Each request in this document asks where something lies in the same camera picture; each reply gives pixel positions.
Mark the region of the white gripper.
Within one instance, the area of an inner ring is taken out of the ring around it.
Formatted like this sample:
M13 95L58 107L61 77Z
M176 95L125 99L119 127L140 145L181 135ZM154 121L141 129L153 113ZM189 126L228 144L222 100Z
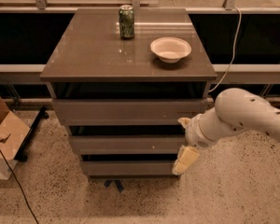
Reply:
M214 146L215 141L207 138L200 128L199 121L201 114L192 119L180 118L178 123L185 129L185 138L189 146L182 146L177 154L172 173L174 175L182 175L185 171L199 158L198 149L206 149Z

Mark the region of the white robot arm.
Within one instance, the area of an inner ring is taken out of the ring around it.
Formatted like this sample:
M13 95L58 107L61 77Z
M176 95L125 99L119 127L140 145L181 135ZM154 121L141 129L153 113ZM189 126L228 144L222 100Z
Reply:
M199 150L214 146L221 138L254 130L280 143L280 109L246 90L222 91L215 106L194 118L180 118L187 144L177 154L172 173L182 175L199 157Z

